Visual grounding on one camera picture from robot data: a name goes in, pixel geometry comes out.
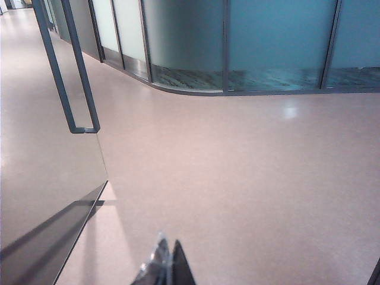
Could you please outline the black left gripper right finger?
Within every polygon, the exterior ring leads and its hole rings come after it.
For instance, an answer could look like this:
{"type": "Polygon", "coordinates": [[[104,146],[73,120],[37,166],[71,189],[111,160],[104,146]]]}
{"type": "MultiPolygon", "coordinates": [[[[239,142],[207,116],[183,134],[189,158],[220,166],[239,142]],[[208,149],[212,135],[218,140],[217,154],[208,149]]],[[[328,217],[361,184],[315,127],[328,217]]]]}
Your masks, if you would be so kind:
{"type": "Polygon", "coordinates": [[[175,240],[173,249],[172,284],[196,285],[185,252],[179,240],[175,240]]]}

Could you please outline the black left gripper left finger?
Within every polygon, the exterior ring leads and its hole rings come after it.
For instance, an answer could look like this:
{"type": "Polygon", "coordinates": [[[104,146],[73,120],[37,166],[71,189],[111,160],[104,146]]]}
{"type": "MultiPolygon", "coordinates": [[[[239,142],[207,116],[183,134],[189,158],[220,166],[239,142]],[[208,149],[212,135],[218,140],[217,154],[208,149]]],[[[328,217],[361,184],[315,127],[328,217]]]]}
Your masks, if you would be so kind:
{"type": "Polygon", "coordinates": [[[171,284],[171,271],[172,256],[169,243],[166,235],[160,232],[147,262],[141,264],[140,270],[131,284],[171,284]]]}

